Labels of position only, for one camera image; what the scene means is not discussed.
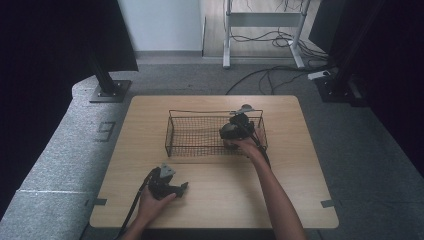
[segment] gray carpet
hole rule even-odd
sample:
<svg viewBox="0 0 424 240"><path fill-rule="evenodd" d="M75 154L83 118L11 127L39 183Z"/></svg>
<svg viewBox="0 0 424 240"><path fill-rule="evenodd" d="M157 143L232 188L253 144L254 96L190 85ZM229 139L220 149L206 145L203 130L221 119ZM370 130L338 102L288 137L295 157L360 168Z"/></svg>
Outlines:
<svg viewBox="0 0 424 240"><path fill-rule="evenodd" d="M111 74L133 81L119 104L89 103L97 85L93 77L76 84L59 128L0 223L0 239L112 239L116 229L84 228L131 98L223 95L247 74L273 66L236 64L224 70L220 64L143 64L140 72ZM297 75L275 71L271 79L276 86ZM246 79L230 94L260 95L261 76ZM266 80L261 89L270 94ZM275 94L298 97L340 221L337 229L308 229L309 239L424 239L424 180L369 108L323 103L306 76ZM116 122L109 141L96 141L105 137L98 131L101 122ZM254 236L227 233L232 239ZM178 234L173 239L184 238ZM209 239L202 232L192 236Z"/></svg>

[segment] person's left hand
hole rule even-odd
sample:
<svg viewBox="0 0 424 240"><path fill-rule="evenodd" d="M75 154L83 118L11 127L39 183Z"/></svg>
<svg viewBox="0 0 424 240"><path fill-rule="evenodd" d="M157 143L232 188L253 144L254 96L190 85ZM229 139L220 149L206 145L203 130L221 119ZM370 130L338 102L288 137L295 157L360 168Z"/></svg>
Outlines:
<svg viewBox="0 0 424 240"><path fill-rule="evenodd" d="M153 197L149 187L146 186L140 196L138 214L135 221L146 226L156 217L158 217L162 212L162 209L168 205L176 196L177 195L175 193L172 193L161 200L157 200Z"/></svg>

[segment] tabletop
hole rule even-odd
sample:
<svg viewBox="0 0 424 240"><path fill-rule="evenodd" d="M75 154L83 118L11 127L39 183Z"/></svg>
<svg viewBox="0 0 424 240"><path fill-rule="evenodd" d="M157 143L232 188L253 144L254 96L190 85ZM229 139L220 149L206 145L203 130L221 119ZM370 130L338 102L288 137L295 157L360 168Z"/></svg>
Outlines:
<svg viewBox="0 0 424 240"><path fill-rule="evenodd" d="M166 163L176 171L170 184L189 182L189 187L150 228L271 228L247 157L168 157L165 149L169 110L233 111L244 104L263 110L272 170L303 227L337 227L334 207L323 204L331 203L331 196L295 96L134 97L98 195L106 203L94 207L91 226L120 227L144 178Z"/></svg>

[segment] black wire basket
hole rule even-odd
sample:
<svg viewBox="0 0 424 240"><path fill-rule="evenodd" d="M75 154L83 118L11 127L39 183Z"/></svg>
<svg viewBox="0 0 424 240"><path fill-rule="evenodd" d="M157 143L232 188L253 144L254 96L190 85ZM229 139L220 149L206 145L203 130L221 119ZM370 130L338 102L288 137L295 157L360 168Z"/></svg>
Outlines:
<svg viewBox="0 0 424 240"><path fill-rule="evenodd" d="M195 112L169 110L165 148L168 157L207 155L240 155L240 149L224 146L219 130L229 122L231 111ZM260 142L267 148L262 110L245 113L256 129L261 130Z"/></svg>

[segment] wrist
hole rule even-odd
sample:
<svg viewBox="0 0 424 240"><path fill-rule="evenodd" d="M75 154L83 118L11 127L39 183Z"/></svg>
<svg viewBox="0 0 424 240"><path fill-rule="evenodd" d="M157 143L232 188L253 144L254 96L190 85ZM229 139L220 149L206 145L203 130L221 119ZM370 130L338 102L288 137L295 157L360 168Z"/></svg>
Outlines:
<svg viewBox="0 0 424 240"><path fill-rule="evenodd" d="M136 218L127 229L125 234L120 238L121 240L133 240L140 239L141 235L146 228L147 223Z"/></svg>
<svg viewBox="0 0 424 240"><path fill-rule="evenodd" d="M132 225L134 225L134 228L136 228L137 230L143 231L147 227L147 225L149 225L149 221L147 221L145 218L137 216Z"/></svg>

